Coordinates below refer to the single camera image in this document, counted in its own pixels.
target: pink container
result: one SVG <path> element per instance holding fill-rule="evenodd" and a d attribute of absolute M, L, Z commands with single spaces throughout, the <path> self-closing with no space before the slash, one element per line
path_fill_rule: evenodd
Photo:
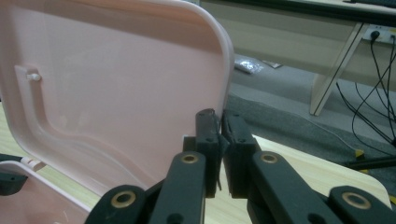
<path fill-rule="evenodd" d="M 183 136 L 195 135 L 195 113 L 224 107 L 232 44 L 196 5 L 6 0 L 0 27 L 14 138 L 98 195 L 163 179 Z M 21 163 L 0 162 L 0 171 L 29 176 L 0 200 L 4 223 L 82 223 L 90 211 Z"/>

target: white desk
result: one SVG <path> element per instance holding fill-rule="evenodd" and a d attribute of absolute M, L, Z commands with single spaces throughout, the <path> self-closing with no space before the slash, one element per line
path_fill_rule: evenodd
<path fill-rule="evenodd" d="M 393 8 L 347 4 L 342 0 L 301 2 L 322 4 L 334 10 L 358 8 L 396 21 Z M 370 43 L 361 40 L 368 23 L 225 1 L 203 1 L 202 7 L 226 29 L 235 52 L 316 73 L 310 108 L 313 115 L 319 115 L 338 78 L 372 86 L 378 81 Z M 381 71 L 389 64 L 390 50 L 391 45 L 375 44 Z M 396 91 L 396 78 L 390 88 Z"/>

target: wooden table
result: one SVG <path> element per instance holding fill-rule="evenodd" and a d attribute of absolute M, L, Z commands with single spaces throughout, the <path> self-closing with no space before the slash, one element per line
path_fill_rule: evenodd
<path fill-rule="evenodd" d="M 372 193 L 390 207 L 387 191 L 384 186 L 374 178 L 329 161 L 313 157 L 290 147 L 282 146 L 258 136 L 255 137 L 262 150 L 274 151 L 285 157 L 308 185 L 317 192 L 328 195 L 330 189 L 333 187 L 350 185 Z M 0 153 L 27 156 L 12 137 L 1 105 Z M 94 207 L 99 200 L 98 195 L 48 166 L 38 172 L 60 189 L 70 193 L 89 207 Z M 223 191 L 218 191 L 215 199 L 206 200 L 205 223 L 250 223 L 246 209 L 247 200 L 236 200 L 229 196 L 224 169 L 221 171 L 220 180 L 223 185 Z"/>

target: electrical outlet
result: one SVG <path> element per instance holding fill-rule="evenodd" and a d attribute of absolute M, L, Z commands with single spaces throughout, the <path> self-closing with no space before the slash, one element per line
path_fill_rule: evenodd
<path fill-rule="evenodd" d="M 392 36 L 396 37 L 396 28 L 394 27 L 388 27 L 388 26 L 381 26 L 381 25 L 370 25 L 369 28 L 367 28 L 366 33 L 364 33 L 364 36 L 362 39 L 365 40 L 370 40 L 371 41 L 371 33 L 373 31 L 378 31 L 379 32 L 379 37 L 375 42 L 382 42 L 382 43 L 387 43 L 387 44 L 393 44 L 393 39 Z"/>

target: screw hole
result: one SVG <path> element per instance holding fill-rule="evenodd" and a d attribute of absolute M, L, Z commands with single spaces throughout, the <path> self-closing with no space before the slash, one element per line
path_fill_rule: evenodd
<path fill-rule="evenodd" d="M 136 200 L 136 194 L 133 191 L 125 190 L 113 196 L 111 205 L 116 208 L 124 208 L 133 204 Z"/>
<path fill-rule="evenodd" d="M 276 163 L 277 157 L 271 154 L 262 154 L 262 161 L 267 163 Z"/>
<path fill-rule="evenodd" d="M 359 208 L 359 209 L 369 209 L 371 207 L 370 202 L 364 198 L 363 196 L 353 193 L 353 192 L 344 192 L 342 197 L 346 203 L 349 205 Z"/>
<path fill-rule="evenodd" d="M 181 158 L 181 160 L 185 163 L 195 163 L 198 161 L 198 157 L 194 155 L 186 155 L 183 158 Z"/>

